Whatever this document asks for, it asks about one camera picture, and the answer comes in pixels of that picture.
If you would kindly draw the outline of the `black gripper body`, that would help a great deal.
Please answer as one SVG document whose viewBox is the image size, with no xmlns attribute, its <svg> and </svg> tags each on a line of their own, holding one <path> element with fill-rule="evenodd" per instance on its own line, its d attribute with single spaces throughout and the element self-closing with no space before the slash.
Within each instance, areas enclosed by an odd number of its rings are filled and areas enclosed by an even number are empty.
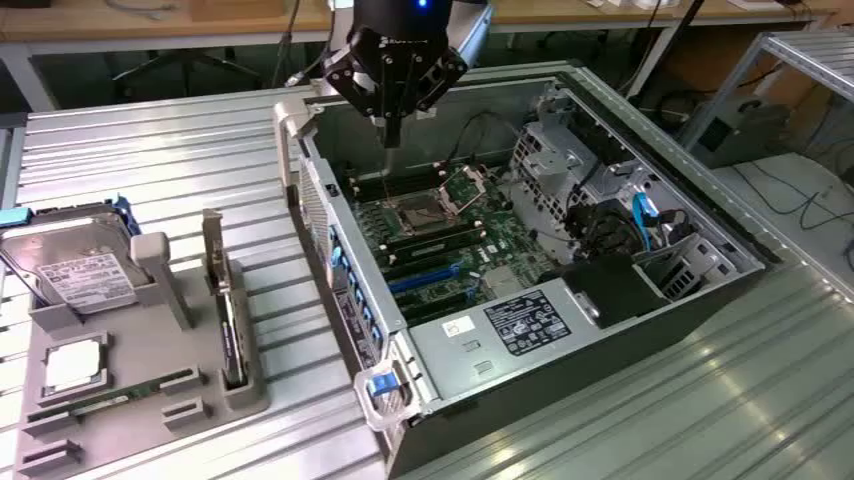
<svg viewBox="0 0 854 480">
<path fill-rule="evenodd" d="M 451 1 L 355 1 L 347 37 L 354 59 L 380 62 L 380 50 L 388 46 L 414 47 L 426 62 L 455 59 L 447 36 L 451 7 Z"/>
</svg>

